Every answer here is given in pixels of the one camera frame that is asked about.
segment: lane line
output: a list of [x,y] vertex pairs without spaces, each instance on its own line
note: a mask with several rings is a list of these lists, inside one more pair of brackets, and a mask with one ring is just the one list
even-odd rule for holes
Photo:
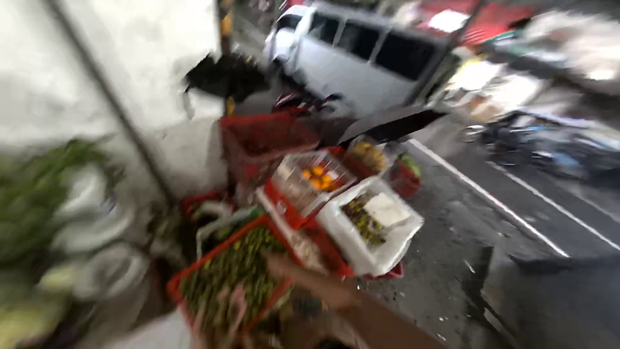
[[[542,173],[540,173],[540,175],[546,177],[548,181],[553,183],[553,180],[551,179],[551,176],[549,174],[542,172]],[[580,193],[573,193],[571,190],[563,187],[562,185],[558,185],[556,183],[553,183],[553,185],[558,187],[558,188],[560,188],[561,190],[571,194],[572,196],[575,196],[575,197],[579,198],[581,201],[583,201],[583,202],[589,204],[590,206],[594,207],[595,209],[599,210],[602,214],[605,214],[605,215],[609,216],[609,218],[615,220],[616,223],[620,223],[620,219],[618,217],[616,217],[613,213],[611,213],[611,212],[607,211],[606,209],[602,208],[597,203],[589,200],[587,197],[581,196]]]
[[593,227],[590,227],[586,222],[582,221],[581,219],[575,217],[575,215],[573,215],[572,213],[570,213],[564,206],[561,206],[560,204],[556,203],[555,201],[553,201],[552,199],[549,199],[548,197],[546,197],[545,195],[543,195],[541,192],[539,192],[536,188],[530,186],[528,183],[526,183],[525,181],[523,181],[521,178],[513,175],[512,173],[508,172],[505,168],[502,168],[501,166],[496,165],[495,163],[491,162],[491,161],[487,161],[487,163],[495,168],[496,170],[498,170],[499,172],[503,173],[506,177],[512,179],[514,182],[516,182],[517,184],[521,185],[522,187],[524,187],[525,189],[529,190],[532,192],[532,194],[536,195],[537,197],[540,197],[544,202],[548,203],[549,205],[553,206],[556,210],[560,211],[561,213],[563,213],[564,215],[566,215],[568,218],[574,220],[577,224],[581,225],[582,227],[584,227],[587,231],[591,232],[592,234],[596,235],[598,238],[600,238],[602,241],[608,243],[610,246],[612,246],[613,248],[620,250],[620,246],[615,244],[613,241],[611,241],[610,239],[606,238],[603,234],[599,233],[599,231],[597,229],[594,229]]
[[559,255],[561,255],[563,257],[569,257],[568,253],[563,251],[563,249],[559,248],[548,237],[546,237],[541,232],[539,232],[531,224],[527,223],[518,214],[516,214],[514,211],[512,211],[510,208],[508,208],[508,206],[506,206],[504,203],[499,201],[493,195],[489,194],[488,191],[484,190],[476,182],[474,182],[469,177],[464,175],[462,172],[457,170],[454,166],[449,164],[442,157],[440,157],[439,155],[434,153],[432,150],[428,149],[424,144],[420,143],[418,140],[413,139],[413,138],[409,140],[409,143],[411,145],[415,146],[416,148],[418,148],[419,150],[423,151],[424,154],[426,154],[426,155],[430,156],[431,158],[433,158],[433,160],[437,161],[441,166],[443,166],[446,169],[448,169],[448,171],[450,171],[450,172],[452,172],[452,174],[456,175],[462,182],[465,182],[470,187],[474,188],[477,192],[479,192],[481,195],[486,197],[490,202],[492,202],[494,205],[496,205],[499,209],[504,211],[507,215],[512,217],[515,221],[519,222],[519,224],[521,224],[523,227],[525,227],[527,230],[529,230],[531,233],[533,233],[537,238],[541,239],[544,243],[546,243],[549,247],[551,247],[556,253],[558,253]]

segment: concrete wall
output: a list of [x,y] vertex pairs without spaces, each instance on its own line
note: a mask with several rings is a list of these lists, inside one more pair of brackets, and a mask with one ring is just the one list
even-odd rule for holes
[[[222,100],[183,100],[182,78],[217,52],[215,2],[64,0],[97,64],[178,197],[225,183],[214,121]],[[109,135],[104,147],[128,166],[126,190],[159,199],[144,164],[44,1],[5,0],[0,12],[0,147],[31,150],[72,137]]]

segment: white van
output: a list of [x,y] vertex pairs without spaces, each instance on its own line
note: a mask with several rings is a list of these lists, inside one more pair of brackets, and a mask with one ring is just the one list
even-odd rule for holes
[[365,116],[405,102],[447,38],[401,30],[385,17],[330,4],[295,5],[264,55],[319,97],[338,94]]

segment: fruit stall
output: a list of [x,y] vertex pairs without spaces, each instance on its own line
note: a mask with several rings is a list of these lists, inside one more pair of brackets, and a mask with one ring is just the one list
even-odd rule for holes
[[[400,259],[424,218],[405,201],[420,178],[398,147],[361,135],[348,148],[319,148],[286,112],[223,117],[219,127],[230,185],[184,201],[196,259],[167,284],[189,324],[202,302],[204,326],[241,330],[282,304],[291,282],[267,274],[262,251],[342,279],[404,276]],[[247,309],[227,314],[240,294]]]
[[122,165],[96,143],[4,159],[3,221],[14,224],[1,246],[14,271],[0,275],[4,318],[41,322],[4,327],[8,345],[88,346],[91,323],[105,315],[129,326],[153,298],[190,328],[205,306],[205,328],[250,331],[294,290],[269,276],[265,252],[342,280],[404,276],[400,260],[424,218],[406,201],[420,188],[418,169],[397,145],[361,135],[320,147],[287,112],[222,117],[218,127],[229,186],[178,209],[152,206],[146,224],[144,208],[115,189]]

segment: red basket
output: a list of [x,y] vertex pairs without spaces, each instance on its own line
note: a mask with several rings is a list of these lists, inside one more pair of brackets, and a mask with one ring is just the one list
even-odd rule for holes
[[400,160],[396,160],[394,168],[390,170],[389,182],[403,199],[411,198],[421,186],[420,178]]
[[[183,297],[182,297],[181,292],[179,290],[179,285],[181,283],[181,280],[184,279],[186,276],[190,275],[191,273],[193,273],[195,270],[201,268],[206,263],[206,261],[212,259],[217,254],[219,254],[222,251],[224,251],[225,249],[227,249],[228,246],[232,245],[235,241],[239,240],[243,235],[247,234],[252,229],[254,229],[256,227],[264,226],[264,225],[266,225],[267,228],[269,228],[269,230],[271,231],[271,233],[277,239],[279,239],[279,241],[282,243],[284,248],[287,250],[289,256],[291,256],[295,260],[295,262],[297,262],[298,264],[302,265],[301,260],[295,255],[295,251],[290,247],[290,245],[288,244],[288,241],[282,236],[282,234],[280,233],[278,228],[269,219],[269,217],[267,217],[266,215],[259,216],[258,218],[253,220],[250,224],[245,226],[243,229],[241,229],[240,231],[236,232],[228,240],[226,240],[221,245],[217,246],[214,250],[209,252],[209,254],[207,254],[203,258],[200,258],[198,261],[194,262],[188,268],[180,271],[178,274],[176,274],[174,277],[172,277],[172,279],[168,282],[168,285],[167,285],[168,295],[170,295],[170,298],[172,298],[179,305],[183,315],[185,316],[185,320],[187,320],[187,323],[190,326],[192,326],[194,319],[192,318],[192,316],[187,311],[187,306],[185,305],[185,301],[183,300]],[[252,319],[241,331],[242,332],[246,332],[246,331],[249,331],[250,329],[252,329],[252,327],[256,326],[256,324],[260,322],[262,317],[277,302],[277,300],[280,297],[282,297],[282,295],[284,295],[286,290],[292,284],[293,284],[293,281],[290,280],[290,279],[286,279],[286,280],[282,281],[282,283],[280,283],[280,285],[272,293],[271,298],[264,304],[263,308],[260,310],[258,315],[256,315],[256,317],[254,319]]]
[[345,165],[345,167],[357,177],[358,181],[377,174],[377,172],[364,165],[359,158],[347,154],[347,150],[342,147],[327,147],[325,149],[338,159],[341,164]]
[[288,225],[290,225],[290,227],[295,230],[301,228],[306,222],[310,220],[311,217],[314,217],[320,211],[320,208],[317,208],[315,213],[309,215],[308,217],[302,217],[299,211],[297,211],[297,209],[295,209],[295,207],[291,205],[288,199],[284,195],[282,195],[278,188],[273,185],[273,181],[271,180],[271,178],[267,180],[264,191],[265,195],[267,195],[269,201],[272,202],[276,211],[278,211],[278,213],[282,215],[282,217],[284,217],[286,223],[288,223]]
[[227,198],[226,193],[220,190],[212,190],[206,194],[188,197],[181,201],[181,209],[186,218],[191,219],[194,208],[207,200],[227,201],[229,204],[232,204],[230,199]]
[[402,263],[398,263],[387,274],[372,277],[370,275],[364,275],[364,278],[369,281],[389,280],[389,279],[401,279],[405,276],[405,270],[402,267]]
[[316,222],[315,218],[309,219],[302,229],[304,234],[319,248],[325,267],[331,274],[346,278],[355,276],[353,268],[342,258],[338,246]]
[[287,153],[313,150],[319,138],[289,112],[219,119],[224,157],[238,181],[262,185]]

